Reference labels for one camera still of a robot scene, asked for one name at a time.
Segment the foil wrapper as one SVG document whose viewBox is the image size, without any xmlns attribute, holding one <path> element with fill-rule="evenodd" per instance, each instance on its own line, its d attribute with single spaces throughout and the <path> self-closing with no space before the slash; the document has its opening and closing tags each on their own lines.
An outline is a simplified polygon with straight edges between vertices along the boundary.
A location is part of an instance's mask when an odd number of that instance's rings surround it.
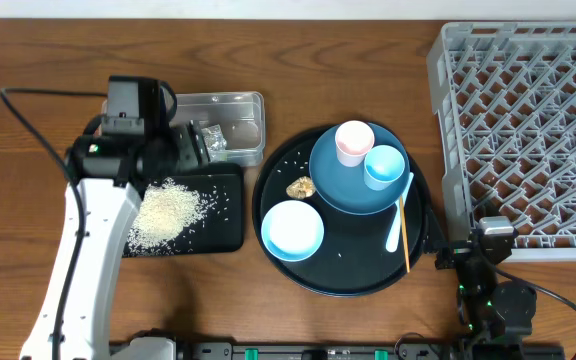
<svg viewBox="0 0 576 360">
<path fill-rule="evenodd" d="M 227 140 L 225 139 L 221 127 L 212 125 L 201 129 L 204 144 L 209 154 L 211 162 L 224 162 L 227 159 Z"/>
</svg>

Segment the pile of white rice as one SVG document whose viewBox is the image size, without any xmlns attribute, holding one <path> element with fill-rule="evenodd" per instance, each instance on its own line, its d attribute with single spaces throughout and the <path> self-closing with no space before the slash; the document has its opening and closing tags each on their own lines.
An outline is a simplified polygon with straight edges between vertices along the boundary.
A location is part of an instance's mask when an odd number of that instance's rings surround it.
<svg viewBox="0 0 576 360">
<path fill-rule="evenodd" d="M 209 244 L 211 222 L 228 222 L 230 196 L 218 185 L 197 190 L 172 177 L 150 184 L 129 230 L 129 257 L 200 253 Z"/>
</svg>

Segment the light blue bowl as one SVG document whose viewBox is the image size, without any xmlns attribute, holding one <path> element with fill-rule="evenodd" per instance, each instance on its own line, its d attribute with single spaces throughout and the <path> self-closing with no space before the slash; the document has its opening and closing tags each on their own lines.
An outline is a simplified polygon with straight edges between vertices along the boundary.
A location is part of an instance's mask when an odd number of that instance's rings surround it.
<svg viewBox="0 0 576 360">
<path fill-rule="evenodd" d="M 262 244 L 271 255 L 286 262 L 300 262 L 314 255 L 324 234 L 322 217 L 303 201 L 279 202 L 262 219 Z"/>
</svg>

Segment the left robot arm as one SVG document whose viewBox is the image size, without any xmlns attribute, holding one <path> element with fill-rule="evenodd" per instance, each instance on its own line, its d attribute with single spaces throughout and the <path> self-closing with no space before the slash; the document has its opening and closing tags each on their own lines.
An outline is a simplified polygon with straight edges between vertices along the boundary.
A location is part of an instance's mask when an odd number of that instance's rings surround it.
<svg viewBox="0 0 576 360">
<path fill-rule="evenodd" d="M 94 119 L 62 160 L 69 175 L 62 237 L 23 359 L 112 359 L 109 320 L 125 257 L 196 246 L 207 213 L 193 186 L 208 163 L 195 126 L 156 132 Z"/>
</svg>

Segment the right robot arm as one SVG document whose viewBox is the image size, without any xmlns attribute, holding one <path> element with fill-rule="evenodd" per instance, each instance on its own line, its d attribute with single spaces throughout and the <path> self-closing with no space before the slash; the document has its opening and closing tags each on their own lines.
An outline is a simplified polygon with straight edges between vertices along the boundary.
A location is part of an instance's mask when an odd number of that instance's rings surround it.
<svg viewBox="0 0 576 360">
<path fill-rule="evenodd" d="M 429 233 L 425 241 L 435 267 L 456 272 L 458 318 L 470 329 L 452 344 L 430 344 L 428 350 L 433 359 L 539 359 L 540 350 L 523 342 L 532 333 L 536 291 L 517 280 L 501 282 L 496 268 L 511 255 L 517 231 L 492 205 L 482 214 L 463 240 Z"/>
</svg>

